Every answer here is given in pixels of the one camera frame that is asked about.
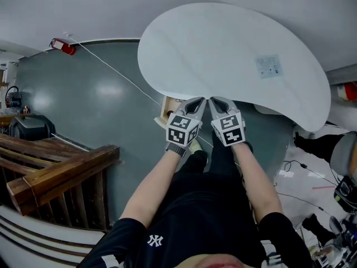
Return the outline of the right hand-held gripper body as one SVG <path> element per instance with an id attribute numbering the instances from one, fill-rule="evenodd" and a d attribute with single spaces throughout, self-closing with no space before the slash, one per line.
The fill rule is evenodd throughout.
<path id="1" fill-rule="evenodd" d="M 239 111 L 224 114 L 211 121 L 218 139 L 225 147 L 245 142 L 245 123 Z"/>

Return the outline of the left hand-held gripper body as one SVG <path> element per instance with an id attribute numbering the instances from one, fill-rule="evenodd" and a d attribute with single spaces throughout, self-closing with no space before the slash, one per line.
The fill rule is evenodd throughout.
<path id="1" fill-rule="evenodd" d="M 192 114 L 184 114 L 178 108 L 169 116 L 166 141 L 180 147 L 187 147 L 198 136 L 201 125 L 201 120 L 193 119 Z"/>

